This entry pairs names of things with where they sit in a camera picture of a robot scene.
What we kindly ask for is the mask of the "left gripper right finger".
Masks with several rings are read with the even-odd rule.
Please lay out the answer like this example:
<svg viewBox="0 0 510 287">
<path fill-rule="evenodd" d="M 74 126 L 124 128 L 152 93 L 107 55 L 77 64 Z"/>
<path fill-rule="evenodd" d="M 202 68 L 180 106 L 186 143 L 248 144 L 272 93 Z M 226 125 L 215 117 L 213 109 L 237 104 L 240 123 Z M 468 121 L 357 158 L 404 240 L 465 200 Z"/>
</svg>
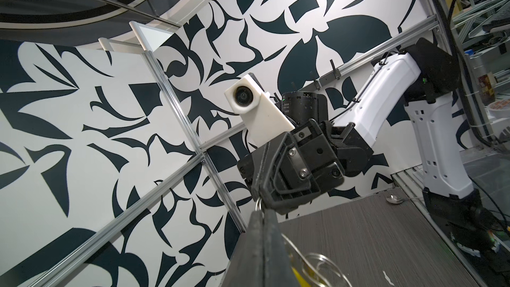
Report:
<svg viewBox="0 0 510 287">
<path fill-rule="evenodd" d="M 264 211 L 264 286 L 297 286 L 276 212 Z"/>
</svg>

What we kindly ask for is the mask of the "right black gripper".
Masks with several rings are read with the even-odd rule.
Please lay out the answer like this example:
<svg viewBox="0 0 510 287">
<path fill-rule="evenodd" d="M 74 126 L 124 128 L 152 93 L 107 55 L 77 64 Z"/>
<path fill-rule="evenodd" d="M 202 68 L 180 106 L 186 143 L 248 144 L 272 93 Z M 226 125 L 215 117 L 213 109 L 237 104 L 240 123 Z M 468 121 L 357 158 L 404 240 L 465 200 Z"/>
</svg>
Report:
<svg viewBox="0 0 510 287">
<path fill-rule="evenodd" d="M 256 205 L 285 215 L 343 183 L 344 169 L 321 127 L 310 119 L 237 163 Z"/>
</svg>

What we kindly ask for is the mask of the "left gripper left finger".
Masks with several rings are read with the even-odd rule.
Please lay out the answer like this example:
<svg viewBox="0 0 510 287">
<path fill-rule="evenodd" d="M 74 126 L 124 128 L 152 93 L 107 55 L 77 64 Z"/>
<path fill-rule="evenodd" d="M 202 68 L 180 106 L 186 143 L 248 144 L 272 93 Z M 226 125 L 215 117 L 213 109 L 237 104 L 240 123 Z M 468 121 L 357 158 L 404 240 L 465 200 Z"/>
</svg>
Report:
<svg viewBox="0 0 510 287">
<path fill-rule="evenodd" d="M 263 212 L 254 211 L 232 255 L 221 286 L 264 286 Z"/>
</svg>

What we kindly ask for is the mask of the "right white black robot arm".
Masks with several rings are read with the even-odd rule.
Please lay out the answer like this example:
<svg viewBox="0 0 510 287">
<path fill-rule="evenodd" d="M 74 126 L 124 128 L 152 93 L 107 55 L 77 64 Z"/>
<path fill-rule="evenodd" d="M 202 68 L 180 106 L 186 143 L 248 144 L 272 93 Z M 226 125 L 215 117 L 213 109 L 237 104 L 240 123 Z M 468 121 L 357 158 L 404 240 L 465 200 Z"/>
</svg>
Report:
<svg viewBox="0 0 510 287">
<path fill-rule="evenodd" d="M 491 213 L 452 138 L 457 66 L 456 57 L 420 39 L 382 58 L 332 119 L 321 113 L 324 97 L 318 94 L 290 92 L 275 104 L 251 74 L 242 77 L 225 96 L 256 146 L 237 165 L 256 207 L 284 215 L 367 170 L 383 124 L 403 103 L 426 174 L 429 214 L 468 231 L 490 228 Z"/>
</svg>

